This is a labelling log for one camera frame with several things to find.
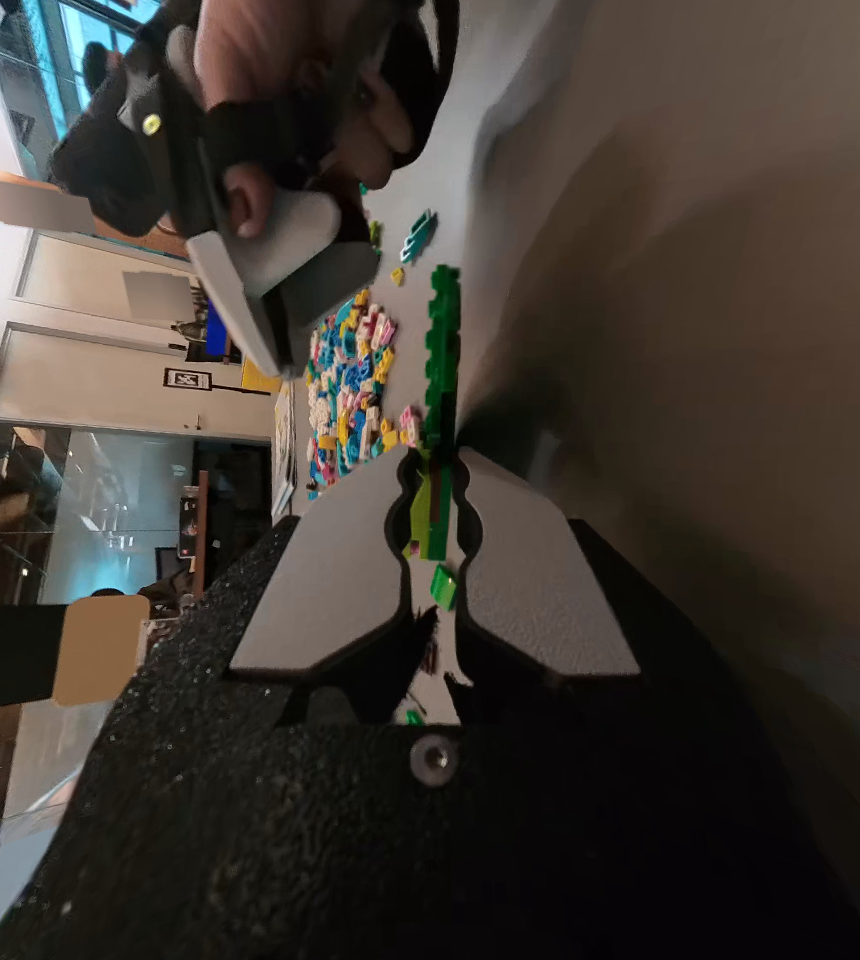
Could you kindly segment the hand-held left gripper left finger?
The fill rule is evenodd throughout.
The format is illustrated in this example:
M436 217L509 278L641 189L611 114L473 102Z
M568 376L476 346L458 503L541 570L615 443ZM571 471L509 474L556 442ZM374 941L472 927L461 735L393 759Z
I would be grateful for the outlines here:
M422 457L395 448L331 488L296 523L232 655L235 680L337 689L363 722L389 722L433 629L407 558Z

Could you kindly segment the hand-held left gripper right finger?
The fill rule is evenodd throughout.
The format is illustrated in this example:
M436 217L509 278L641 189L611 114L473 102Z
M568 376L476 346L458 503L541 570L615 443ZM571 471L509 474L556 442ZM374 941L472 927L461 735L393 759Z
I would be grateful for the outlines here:
M640 665L564 513L462 447L458 710L482 722L589 722L630 713Z

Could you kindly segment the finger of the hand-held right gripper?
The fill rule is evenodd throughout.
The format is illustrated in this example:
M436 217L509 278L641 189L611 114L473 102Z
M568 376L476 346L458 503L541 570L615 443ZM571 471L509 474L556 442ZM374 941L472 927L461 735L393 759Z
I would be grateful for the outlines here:
M297 363L281 283L300 265L272 231L241 239L209 230L186 241L209 298L245 358L270 378L292 379Z
M369 242L337 243L264 295L268 349L279 370L302 370L318 324L376 278L381 255Z

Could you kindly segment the person's right hand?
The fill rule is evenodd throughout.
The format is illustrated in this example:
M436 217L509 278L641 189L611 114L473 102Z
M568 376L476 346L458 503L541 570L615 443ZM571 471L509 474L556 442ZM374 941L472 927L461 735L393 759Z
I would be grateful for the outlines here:
M299 82L315 82L340 53L364 2L202 2L194 66L202 109L276 99ZM367 92L344 116L324 181L360 203L359 183L388 184L416 131L397 93L367 63L359 74Z

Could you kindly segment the pastel colourful lego piece pile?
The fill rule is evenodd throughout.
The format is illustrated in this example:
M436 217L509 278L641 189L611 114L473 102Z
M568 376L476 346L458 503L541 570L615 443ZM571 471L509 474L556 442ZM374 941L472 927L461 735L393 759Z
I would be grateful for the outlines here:
M310 502L362 464L404 446L425 450L424 416L409 405L385 413L387 384L397 357L400 325L364 286L322 319L305 367Z

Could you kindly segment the green lego build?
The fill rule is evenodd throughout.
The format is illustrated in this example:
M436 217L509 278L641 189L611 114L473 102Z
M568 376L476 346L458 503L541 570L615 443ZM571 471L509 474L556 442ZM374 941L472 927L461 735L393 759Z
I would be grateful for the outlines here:
M442 563L448 555L452 460L461 355L460 270L440 264L431 276L428 304L427 390L421 422L419 485L411 504L411 546L424 561Z

